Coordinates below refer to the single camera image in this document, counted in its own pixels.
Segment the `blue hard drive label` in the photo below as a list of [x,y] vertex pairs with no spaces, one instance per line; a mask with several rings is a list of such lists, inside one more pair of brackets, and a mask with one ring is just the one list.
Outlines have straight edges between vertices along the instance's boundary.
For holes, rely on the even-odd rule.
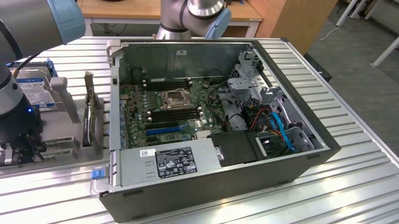
[[154,152],[157,176],[168,178],[197,171],[190,147]]
[[31,106],[45,108],[54,105],[49,88],[41,78],[18,78],[17,82]]

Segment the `blue latch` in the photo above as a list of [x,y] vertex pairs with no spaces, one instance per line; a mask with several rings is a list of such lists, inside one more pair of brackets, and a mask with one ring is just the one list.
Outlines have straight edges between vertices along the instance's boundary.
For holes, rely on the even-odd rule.
[[98,180],[105,178],[105,169],[94,169],[91,171],[91,180]]

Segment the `wooden table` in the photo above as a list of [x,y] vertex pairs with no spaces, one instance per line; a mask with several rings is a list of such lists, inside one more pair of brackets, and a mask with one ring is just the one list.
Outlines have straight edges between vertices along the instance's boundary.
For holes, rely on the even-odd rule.
[[[93,23],[160,24],[160,0],[77,0],[77,4],[85,17],[85,36],[93,36]],[[262,17],[245,1],[232,2],[228,8],[232,13],[228,25],[248,27],[245,37],[254,37]]]

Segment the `slotted metal table surface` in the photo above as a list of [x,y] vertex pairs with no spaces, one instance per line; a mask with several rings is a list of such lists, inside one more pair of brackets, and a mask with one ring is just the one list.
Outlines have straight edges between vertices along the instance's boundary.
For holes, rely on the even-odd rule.
[[[39,54],[49,57],[67,91],[82,99],[85,71],[94,91],[109,97],[109,37],[87,37]],[[399,221],[397,158],[324,82],[289,43],[257,39],[329,130],[341,151],[292,183],[130,223],[393,223]],[[109,126],[103,113],[105,129]],[[106,131],[103,144],[107,145]],[[107,162],[79,163],[0,176],[0,223],[113,223],[89,195],[90,170]]]

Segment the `motherboard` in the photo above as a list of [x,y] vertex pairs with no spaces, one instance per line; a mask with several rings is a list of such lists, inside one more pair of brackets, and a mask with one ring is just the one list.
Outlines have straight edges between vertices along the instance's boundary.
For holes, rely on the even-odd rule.
[[123,147],[145,147],[205,138],[230,129],[209,79],[119,86]]

